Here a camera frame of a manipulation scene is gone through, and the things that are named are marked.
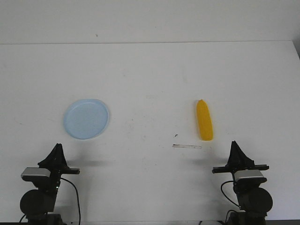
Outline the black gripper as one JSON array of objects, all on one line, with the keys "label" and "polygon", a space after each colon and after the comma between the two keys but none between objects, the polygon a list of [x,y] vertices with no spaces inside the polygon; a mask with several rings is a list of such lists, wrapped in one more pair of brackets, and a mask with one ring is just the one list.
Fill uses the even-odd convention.
[{"label": "black gripper", "polygon": [[255,165],[254,160],[246,156],[246,154],[241,150],[236,141],[232,141],[230,155],[227,161],[227,165],[213,167],[212,173],[235,173],[242,170],[260,170],[266,171],[269,166],[266,164]]},{"label": "black gripper", "polygon": [[61,176],[64,174],[79,175],[79,168],[70,168],[67,165],[63,146],[57,143],[50,154],[41,162],[38,163],[39,168],[47,169],[50,171],[48,187],[56,187],[60,185]]}]

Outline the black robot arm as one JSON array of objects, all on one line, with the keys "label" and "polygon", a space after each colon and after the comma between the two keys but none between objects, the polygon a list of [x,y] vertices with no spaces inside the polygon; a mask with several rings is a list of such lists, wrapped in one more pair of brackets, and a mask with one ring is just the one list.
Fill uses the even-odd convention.
[{"label": "black robot arm", "polygon": [[35,189],[27,191],[20,200],[22,218],[27,219],[28,225],[64,225],[61,214],[54,213],[58,190],[63,180],[75,189],[80,224],[78,189],[74,183],[61,177],[65,174],[79,175],[80,169],[67,165],[62,144],[57,143],[50,154],[37,165],[38,167],[26,167],[21,173],[23,181],[31,182],[35,186]]},{"label": "black robot arm", "polygon": [[265,225],[267,212],[272,209],[273,199],[270,193],[260,185],[267,179],[262,171],[269,166],[256,165],[254,160],[246,156],[236,141],[232,141],[230,155],[225,166],[213,167],[212,173],[230,173],[232,180],[221,184],[220,189],[224,194],[223,186],[233,184],[233,191],[237,197],[237,203],[227,195],[224,197],[239,208],[239,211],[228,210],[223,225]]}]

